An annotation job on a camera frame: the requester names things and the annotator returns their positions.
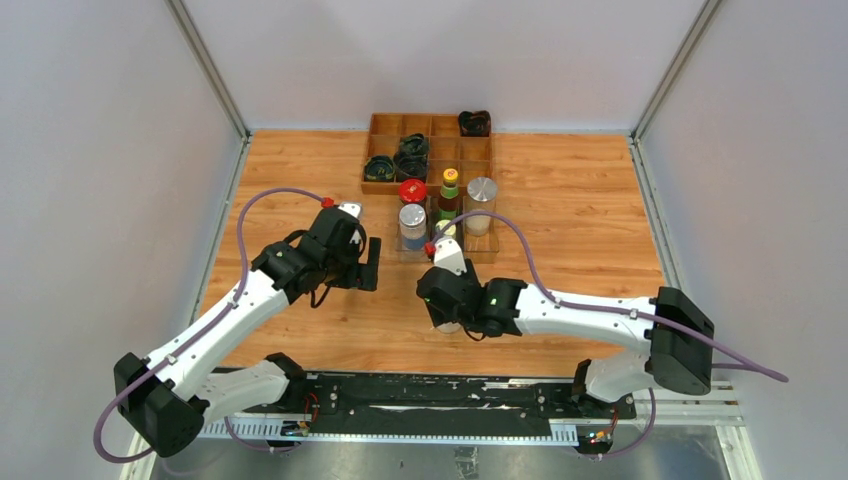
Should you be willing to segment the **black coil lower middle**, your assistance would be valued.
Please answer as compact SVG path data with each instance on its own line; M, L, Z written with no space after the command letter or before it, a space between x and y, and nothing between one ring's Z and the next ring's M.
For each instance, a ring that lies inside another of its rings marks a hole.
M408 155L398 152L393 157L395 180L402 183L414 179L426 182L428 175L428 157L426 155Z

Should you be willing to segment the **silver lid spice jar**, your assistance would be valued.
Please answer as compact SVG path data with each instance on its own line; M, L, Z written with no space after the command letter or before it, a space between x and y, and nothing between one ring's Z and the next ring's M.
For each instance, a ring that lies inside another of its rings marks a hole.
M419 204L406 204L398 213L400 248L421 251L428 240L427 213Z

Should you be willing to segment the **black coil top right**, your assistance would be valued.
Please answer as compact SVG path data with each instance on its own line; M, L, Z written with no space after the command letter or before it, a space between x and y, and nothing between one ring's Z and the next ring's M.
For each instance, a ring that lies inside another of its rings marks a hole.
M487 138L491 135L492 120L487 110L461 111L457 124L461 137Z

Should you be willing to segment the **large silver lid jar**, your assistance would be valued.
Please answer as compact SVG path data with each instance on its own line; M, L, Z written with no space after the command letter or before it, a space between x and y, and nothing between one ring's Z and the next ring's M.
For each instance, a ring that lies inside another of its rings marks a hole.
M485 176L473 178L467 185L467 205L465 212L493 211L498 192L496 182ZM488 233L491 218L486 215L470 216L464 220L466 232L473 236L484 236Z

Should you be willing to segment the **clear plastic organizer bin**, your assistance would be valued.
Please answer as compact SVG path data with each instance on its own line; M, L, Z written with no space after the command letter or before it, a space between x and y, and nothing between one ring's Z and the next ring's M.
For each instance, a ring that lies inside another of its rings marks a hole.
M435 233L436 223L439 220L438 199L430 196L426 203L427 211L427 233L432 237ZM473 260L475 265L493 264L500 251L499 240L495 231L495 221L490 219L487 233L477 236L472 235L466 228L465 222L460 221L455 225L455 240L461 245L464 255ZM404 244L404 236L400 223L396 225L395 251L401 263L427 263L429 258L423 248L409 249Z

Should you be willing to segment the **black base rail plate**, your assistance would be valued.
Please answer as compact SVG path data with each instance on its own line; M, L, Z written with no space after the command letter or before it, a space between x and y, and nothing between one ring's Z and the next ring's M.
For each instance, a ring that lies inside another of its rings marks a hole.
M202 439L453 445L564 446L597 451L616 436L660 426L741 426L733 387L705 396L666 390L602 406L568 378L312 371L288 400L205 426Z

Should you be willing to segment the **yellow lid spice jar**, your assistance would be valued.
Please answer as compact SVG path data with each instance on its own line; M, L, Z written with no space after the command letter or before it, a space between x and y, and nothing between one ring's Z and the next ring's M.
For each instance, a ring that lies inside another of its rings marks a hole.
M457 227L450 220L439 220L434 225L434 234L440 234L443 238L456 239Z

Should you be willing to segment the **red lid chili jar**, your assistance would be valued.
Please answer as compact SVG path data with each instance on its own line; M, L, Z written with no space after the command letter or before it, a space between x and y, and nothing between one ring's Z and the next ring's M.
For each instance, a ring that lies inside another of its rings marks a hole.
M404 180L398 187L398 198L403 205L427 207L428 189L426 184L415 178Z

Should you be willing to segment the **wooden compartment tray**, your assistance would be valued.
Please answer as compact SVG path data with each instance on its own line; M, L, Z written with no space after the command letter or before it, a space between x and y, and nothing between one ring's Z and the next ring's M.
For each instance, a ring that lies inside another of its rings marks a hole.
M360 167L359 186L364 194L394 195L400 183L374 183L363 180L363 167L374 155L394 157L402 137L423 133L430 141L428 175L424 182L434 195L442 184L442 172L459 171L459 186L464 190L476 177L495 178L495 149L491 135L487 138L461 137L458 114L437 113L373 113L370 117L365 151Z

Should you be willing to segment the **black lid grinder jar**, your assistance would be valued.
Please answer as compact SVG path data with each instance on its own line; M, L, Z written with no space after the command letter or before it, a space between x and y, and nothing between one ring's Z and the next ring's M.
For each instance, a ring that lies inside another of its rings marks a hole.
M459 332L461 329L462 326L457 322L448 322L436 326L437 331L448 335Z

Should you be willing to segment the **yellow cap sauce bottle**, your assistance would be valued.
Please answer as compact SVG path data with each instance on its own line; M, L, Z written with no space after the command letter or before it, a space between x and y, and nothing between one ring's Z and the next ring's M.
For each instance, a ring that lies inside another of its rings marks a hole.
M459 171L448 168L442 172L442 184L438 197L438 220L453 220L459 211Z

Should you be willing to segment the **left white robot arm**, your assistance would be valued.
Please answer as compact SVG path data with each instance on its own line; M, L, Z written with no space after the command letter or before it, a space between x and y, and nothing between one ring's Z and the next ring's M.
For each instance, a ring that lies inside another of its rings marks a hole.
M283 353L249 368L215 370L254 330L320 286L375 290L381 241L367 236L362 214L358 203L324 206L308 229L243 261L230 292L186 330L143 357L127 353L116 362L108 409L163 458L188 447L205 426L248 408L298 411L308 398L306 373Z

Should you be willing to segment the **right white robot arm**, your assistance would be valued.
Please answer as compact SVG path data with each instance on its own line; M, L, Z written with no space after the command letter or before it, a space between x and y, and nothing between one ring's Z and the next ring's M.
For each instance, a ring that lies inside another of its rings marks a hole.
M460 272L430 268L416 294L442 330L465 329L486 338L555 334L621 347L613 357L579 363L570 393L573 408L584 417L596 417L638 390L690 396L711 390L714 324L674 287L662 287L653 297L545 295L519 279L481 283L468 263Z

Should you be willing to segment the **black green coil middle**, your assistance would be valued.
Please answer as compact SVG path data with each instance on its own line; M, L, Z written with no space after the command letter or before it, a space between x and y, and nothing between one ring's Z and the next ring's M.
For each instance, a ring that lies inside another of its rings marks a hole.
M410 157L427 157L430 151L430 141L423 133L413 133L402 137L397 152Z

